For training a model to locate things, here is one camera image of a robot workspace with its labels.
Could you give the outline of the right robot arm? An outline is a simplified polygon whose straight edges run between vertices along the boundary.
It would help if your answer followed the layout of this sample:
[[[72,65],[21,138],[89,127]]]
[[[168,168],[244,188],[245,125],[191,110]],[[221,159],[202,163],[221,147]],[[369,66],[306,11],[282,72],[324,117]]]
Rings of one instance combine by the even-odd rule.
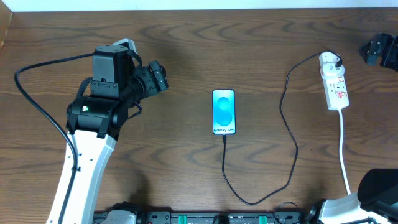
[[[396,223],[397,169],[371,169],[356,192],[349,187],[343,157],[343,109],[349,106],[345,68],[341,57],[331,51],[321,52],[319,62],[327,107],[339,116],[338,156],[347,195],[319,201],[308,213],[305,223]]]

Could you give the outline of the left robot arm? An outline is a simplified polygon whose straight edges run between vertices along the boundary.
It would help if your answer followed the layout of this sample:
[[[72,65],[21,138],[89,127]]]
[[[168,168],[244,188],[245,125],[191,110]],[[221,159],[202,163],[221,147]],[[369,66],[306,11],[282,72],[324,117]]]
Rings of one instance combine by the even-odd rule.
[[[147,66],[127,44],[100,45],[93,76],[67,108],[65,161],[48,223],[91,223],[103,173],[129,109],[168,88],[165,68]]]

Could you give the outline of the blue Samsung Galaxy smartphone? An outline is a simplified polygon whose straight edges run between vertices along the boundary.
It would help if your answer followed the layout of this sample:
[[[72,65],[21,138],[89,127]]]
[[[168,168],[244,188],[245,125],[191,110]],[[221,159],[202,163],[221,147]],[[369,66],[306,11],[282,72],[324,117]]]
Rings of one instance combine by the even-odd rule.
[[[235,93],[232,89],[212,91],[213,134],[236,133]]]

